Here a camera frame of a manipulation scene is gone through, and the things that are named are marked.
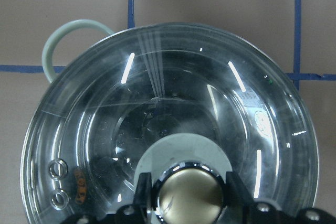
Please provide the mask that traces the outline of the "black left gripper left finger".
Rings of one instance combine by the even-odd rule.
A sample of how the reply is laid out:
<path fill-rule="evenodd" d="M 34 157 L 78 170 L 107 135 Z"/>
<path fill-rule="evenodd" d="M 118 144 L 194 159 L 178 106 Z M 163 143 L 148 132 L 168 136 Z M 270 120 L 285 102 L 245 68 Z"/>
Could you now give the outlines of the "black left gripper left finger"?
<path fill-rule="evenodd" d="M 152 174 L 141 173 L 138 177 L 133 204 L 140 211 L 142 216 L 152 214 Z"/>

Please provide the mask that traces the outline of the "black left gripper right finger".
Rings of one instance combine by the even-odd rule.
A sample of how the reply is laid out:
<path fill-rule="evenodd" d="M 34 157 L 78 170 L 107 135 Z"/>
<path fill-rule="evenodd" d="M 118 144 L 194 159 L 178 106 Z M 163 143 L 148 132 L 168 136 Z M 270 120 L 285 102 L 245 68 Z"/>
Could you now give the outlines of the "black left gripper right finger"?
<path fill-rule="evenodd" d="M 234 216 L 248 216 L 249 207 L 254 204 L 254 200 L 236 172 L 226 173 L 226 186 L 228 188 L 227 210 Z"/>

